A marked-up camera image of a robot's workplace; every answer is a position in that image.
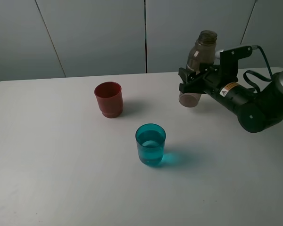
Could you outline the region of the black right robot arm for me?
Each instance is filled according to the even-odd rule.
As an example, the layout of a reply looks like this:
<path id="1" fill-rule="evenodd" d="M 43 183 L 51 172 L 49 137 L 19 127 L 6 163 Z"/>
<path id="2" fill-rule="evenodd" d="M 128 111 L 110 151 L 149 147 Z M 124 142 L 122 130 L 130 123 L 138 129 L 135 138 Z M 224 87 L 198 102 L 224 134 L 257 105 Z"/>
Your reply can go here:
<path id="1" fill-rule="evenodd" d="M 207 94 L 234 113 L 240 125 L 250 133 L 261 132 L 283 120 L 283 71 L 271 78 L 247 70 L 238 83 L 238 64 L 209 65 L 200 73 L 179 68 L 180 92 Z"/>

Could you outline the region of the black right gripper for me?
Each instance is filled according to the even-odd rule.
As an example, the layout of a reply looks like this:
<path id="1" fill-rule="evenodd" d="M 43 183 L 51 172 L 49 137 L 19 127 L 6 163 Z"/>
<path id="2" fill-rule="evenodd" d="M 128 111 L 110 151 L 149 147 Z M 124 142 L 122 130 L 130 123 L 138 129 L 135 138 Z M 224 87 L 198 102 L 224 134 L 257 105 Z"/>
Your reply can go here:
<path id="1" fill-rule="evenodd" d="M 179 68 L 182 82 L 179 91 L 185 93 L 207 94 L 231 112 L 237 112 L 241 105 L 251 102 L 256 93 L 238 83 L 237 76 L 226 80 L 218 74 L 218 65 L 200 63 L 199 69 Z"/>

